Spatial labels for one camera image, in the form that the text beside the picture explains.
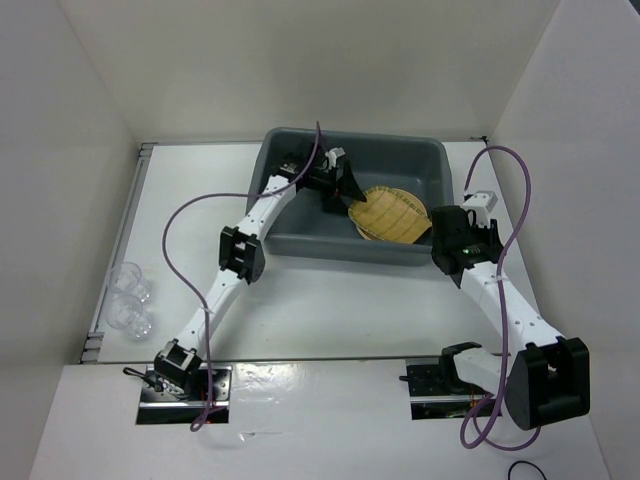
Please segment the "tan plate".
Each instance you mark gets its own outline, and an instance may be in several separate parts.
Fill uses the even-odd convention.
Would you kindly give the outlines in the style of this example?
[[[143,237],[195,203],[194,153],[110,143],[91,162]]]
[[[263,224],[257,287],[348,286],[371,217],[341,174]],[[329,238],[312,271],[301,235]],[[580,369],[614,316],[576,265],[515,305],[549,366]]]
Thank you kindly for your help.
[[[385,238],[377,233],[375,230],[372,230],[369,226],[363,225],[361,223],[355,223],[356,229],[358,232],[368,240],[377,240],[377,241],[385,241]]]

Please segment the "woven bamboo tray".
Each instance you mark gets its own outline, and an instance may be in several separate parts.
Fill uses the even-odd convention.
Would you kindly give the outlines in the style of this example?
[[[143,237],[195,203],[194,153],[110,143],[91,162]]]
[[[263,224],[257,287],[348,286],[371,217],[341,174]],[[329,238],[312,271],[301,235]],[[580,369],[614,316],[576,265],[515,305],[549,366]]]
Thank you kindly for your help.
[[[415,244],[432,229],[424,204],[408,191],[377,185],[366,190],[367,202],[354,201],[348,208],[352,223],[369,226],[385,241]]]

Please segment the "clear plastic cup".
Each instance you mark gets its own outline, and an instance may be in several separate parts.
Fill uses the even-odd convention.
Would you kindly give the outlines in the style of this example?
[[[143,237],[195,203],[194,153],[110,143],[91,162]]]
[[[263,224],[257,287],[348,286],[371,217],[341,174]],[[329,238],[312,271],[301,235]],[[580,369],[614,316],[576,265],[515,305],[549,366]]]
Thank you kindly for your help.
[[[153,330],[152,316],[143,302],[133,295],[115,296],[108,305],[106,321],[110,327],[135,341],[150,337]]]
[[[131,295],[141,302],[147,302],[151,296],[148,279],[133,262],[115,265],[109,272],[107,287],[114,295]]]

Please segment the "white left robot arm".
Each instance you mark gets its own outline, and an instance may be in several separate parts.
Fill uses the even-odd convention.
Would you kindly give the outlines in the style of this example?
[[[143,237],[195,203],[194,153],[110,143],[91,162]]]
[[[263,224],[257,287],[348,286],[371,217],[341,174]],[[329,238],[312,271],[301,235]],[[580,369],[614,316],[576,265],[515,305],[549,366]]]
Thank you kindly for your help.
[[[261,277],[266,267],[263,240],[284,207],[304,188],[319,192],[331,212],[345,211],[345,198],[365,198],[341,147],[324,154],[313,148],[303,165],[283,162],[263,191],[249,196],[255,201],[253,207],[236,226],[220,233],[213,286],[206,295],[196,294],[201,311],[154,359],[156,376],[176,399],[188,399],[212,383],[199,373],[201,364],[211,361],[211,336],[241,291]]]

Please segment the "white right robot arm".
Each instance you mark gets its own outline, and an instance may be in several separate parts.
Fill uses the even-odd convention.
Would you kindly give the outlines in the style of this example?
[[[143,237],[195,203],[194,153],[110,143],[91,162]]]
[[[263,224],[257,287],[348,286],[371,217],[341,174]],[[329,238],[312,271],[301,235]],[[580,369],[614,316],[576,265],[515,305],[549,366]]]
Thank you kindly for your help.
[[[441,387],[450,393],[481,388],[525,431],[586,415],[589,350],[549,325],[499,270],[504,248],[497,222],[479,226],[473,213],[457,205],[438,207],[430,218],[434,264],[491,321],[507,353],[501,359],[475,342],[444,348]]]

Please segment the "grey plastic bin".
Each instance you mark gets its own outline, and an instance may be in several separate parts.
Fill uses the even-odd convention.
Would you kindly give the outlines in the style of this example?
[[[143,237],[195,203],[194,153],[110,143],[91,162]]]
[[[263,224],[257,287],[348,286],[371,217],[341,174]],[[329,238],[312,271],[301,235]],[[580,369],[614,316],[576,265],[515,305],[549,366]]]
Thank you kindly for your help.
[[[257,156],[249,192],[262,192],[284,160],[306,162],[314,140],[312,129],[269,131]],[[413,194],[428,210],[454,203],[449,161],[436,139],[324,130],[321,146],[319,157],[334,147],[345,150],[363,190],[378,185],[398,188]],[[278,216],[264,245],[272,255],[422,266],[431,262],[432,241],[429,232],[411,245],[366,240],[348,216],[323,211],[321,195],[304,188]]]

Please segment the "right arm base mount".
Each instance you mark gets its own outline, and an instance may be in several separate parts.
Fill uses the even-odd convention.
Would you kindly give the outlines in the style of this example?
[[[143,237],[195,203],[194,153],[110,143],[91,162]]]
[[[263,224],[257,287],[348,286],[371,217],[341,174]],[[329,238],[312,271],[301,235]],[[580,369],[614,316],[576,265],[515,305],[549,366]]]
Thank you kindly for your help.
[[[464,418],[486,395],[479,386],[463,382],[454,364],[455,355],[478,347],[464,342],[445,347],[439,356],[406,361],[399,380],[407,385],[413,420]]]

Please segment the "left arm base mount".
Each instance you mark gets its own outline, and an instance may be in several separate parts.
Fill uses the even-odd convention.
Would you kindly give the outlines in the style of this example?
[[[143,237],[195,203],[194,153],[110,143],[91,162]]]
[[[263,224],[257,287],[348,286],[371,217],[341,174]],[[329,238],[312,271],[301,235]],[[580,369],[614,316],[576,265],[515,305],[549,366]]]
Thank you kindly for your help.
[[[208,393],[207,369],[204,366],[199,368],[195,386],[189,393],[161,379],[151,365],[146,365],[144,370],[124,367],[122,372],[142,382],[137,425],[191,424],[204,410]],[[207,424],[228,422],[232,373],[231,366],[212,370],[213,407],[207,416]]]

